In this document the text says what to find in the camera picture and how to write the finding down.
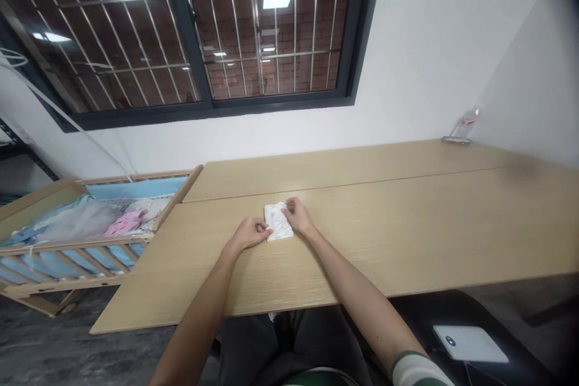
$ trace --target white cord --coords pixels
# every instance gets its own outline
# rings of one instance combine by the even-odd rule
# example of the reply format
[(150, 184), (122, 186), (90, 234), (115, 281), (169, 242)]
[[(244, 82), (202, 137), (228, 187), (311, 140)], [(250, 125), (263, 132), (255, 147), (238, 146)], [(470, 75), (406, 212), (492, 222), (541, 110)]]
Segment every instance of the white cord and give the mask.
[[(4, 52), (9, 52), (11, 54), (14, 55), (5, 55)], [(5, 65), (3, 63), (0, 63), (0, 66), (2, 66), (3, 68), (8, 69), (9, 71), (14, 72), (14, 74), (16, 74), (16, 76), (18, 76), (29, 88), (30, 90), (32, 90), (36, 95), (38, 95), (38, 97), (44, 101), (45, 103), (47, 103), (50, 107), (52, 107), (60, 116), (62, 116), (63, 118), (65, 118), (68, 123), (70, 123), (70, 125), (72, 125), (74, 128), (76, 128), (79, 132), (81, 132), (82, 134), (84, 134), (88, 140), (90, 140), (91, 142), (93, 142), (97, 148), (99, 148), (102, 152), (104, 152), (105, 154), (107, 154), (115, 163), (117, 163), (123, 170), (123, 172), (125, 172), (125, 176), (127, 177), (127, 179), (129, 180), (129, 182), (133, 182), (133, 179), (131, 178), (130, 172), (127, 170), (127, 168), (114, 156), (112, 155), (110, 152), (108, 152), (104, 146), (102, 146), (96, 139), (94, 139), (88, 132), (86, 132), (85, 130), (82, 129), (82, 127), (80, 125), (78, 125), (75, 121), (73, 121), (65, 112), (63, 112), (59, 106), (57, 106), (56, 104), (54, 104), (46, 95), (44, 95), (44, 93), (42, 93), (35, 85), (33, 85), (32, 83), (30, 83), (30, 81), (24, 77), (19, 71), (15, 70), (16, 67), (18, 66), (22, 66), (28, 63), (28, 59), (23, 56), (22, 54), (16, 52), (16, 51), (12, 51), (9, 50), (7, 48), (2, 48), (0, 47), (0, 59), (19, 59), (20, 62), (19, 63), (15, 63), (15, 64), (11, 64), (8, 63), (8, 65)]]

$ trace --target gray floor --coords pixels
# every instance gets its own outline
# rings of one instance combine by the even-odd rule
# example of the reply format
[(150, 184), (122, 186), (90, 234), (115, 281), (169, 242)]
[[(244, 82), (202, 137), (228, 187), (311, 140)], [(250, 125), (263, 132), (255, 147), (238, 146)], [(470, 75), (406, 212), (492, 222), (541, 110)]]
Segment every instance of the gray floor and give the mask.
[[(89, 335), (116, 288), (87, 290), (77, 308), (48, 318), (0, 297), (0, 385), (144, 385), (174, 327)], [(201, 385), (213, 385), (210, 358)]]
[[(0, 385), (144, 385), (174, 327), (91, 336), (88, 331), (116, 288), (87, 290), (77, 308), (57, 318), (0, 297)], [(577, 276), (466, 289), (555, 375), (566, 370), (570, 337), (579, 331), (567, 315), (535, 329), (521, 316), (579, 292)], [(209, 358), (201, 385), (214, 385), (219, 362)]]

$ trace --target pink clothing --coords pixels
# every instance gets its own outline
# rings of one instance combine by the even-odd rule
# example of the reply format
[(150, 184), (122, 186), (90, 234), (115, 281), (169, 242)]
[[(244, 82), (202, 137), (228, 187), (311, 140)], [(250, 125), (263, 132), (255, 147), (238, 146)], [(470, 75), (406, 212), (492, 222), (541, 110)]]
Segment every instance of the pink clothing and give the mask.
[(118, 218), (105, 232), (105, 236), (123, 235), (141, 226), (144, 210), (129, 211)]

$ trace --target striped sleeve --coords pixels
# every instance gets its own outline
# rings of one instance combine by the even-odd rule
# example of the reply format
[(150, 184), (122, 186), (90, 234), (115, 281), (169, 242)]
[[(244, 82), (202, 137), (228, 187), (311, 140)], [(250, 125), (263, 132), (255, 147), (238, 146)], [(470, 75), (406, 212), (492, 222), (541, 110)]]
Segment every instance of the striped sleeve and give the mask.
[(394, 386), (454, 386), (434, 362), (417, 352), (404, 352), (392, 369)]

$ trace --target window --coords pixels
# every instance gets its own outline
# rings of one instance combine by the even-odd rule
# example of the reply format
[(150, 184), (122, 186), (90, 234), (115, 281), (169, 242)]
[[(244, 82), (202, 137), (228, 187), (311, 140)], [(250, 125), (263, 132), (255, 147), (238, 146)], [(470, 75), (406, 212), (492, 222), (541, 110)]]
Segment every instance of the window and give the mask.
[(23, 72), (80, 125), (109, 128), (353, 104), (372, 7), (0, 0), (0, 41), (31, 60)]

